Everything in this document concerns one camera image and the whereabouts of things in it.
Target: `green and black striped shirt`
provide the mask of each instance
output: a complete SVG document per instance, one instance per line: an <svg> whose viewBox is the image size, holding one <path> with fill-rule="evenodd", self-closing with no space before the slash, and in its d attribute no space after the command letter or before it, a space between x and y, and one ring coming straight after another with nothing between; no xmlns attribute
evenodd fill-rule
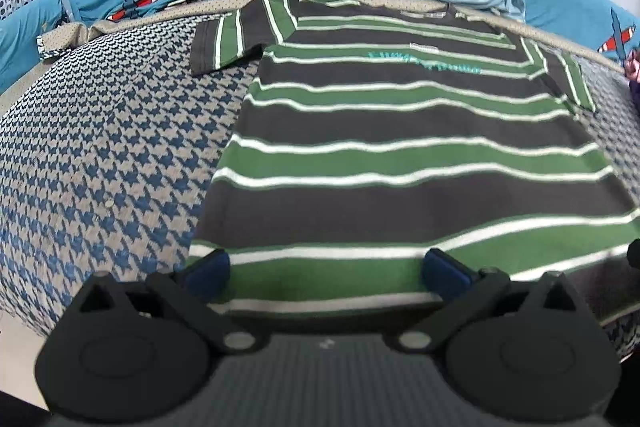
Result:
<svg viewBox="0 0 640 427"><path fill-rule="evenodd" d="M224 307L420 304L439 247L516 279L625 251L640 210L581 124L578 64L463 16L253 0L201 23L191 66L262 55L191 254L231 254Z"/></svg>

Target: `blue and beige houndstooth mattress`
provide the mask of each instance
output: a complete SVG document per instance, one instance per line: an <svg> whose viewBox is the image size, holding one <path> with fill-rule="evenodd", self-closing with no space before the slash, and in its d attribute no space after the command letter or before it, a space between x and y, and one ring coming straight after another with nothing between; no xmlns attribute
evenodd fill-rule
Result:
<svg viewBox="0 0 640 427"><path fill-rule="evenodd" d="M0 309L34 331L50 331L93 271L132 280L184 263L257 71L247 62L191 76L191 41L206 18L92 41L0 117ZM640 200L640 118L628 87L607 68L578 61L599 107L583 122ZM586 282L599 288L590 305L621 356L639 340L638 281L621 256Z"/></svg>

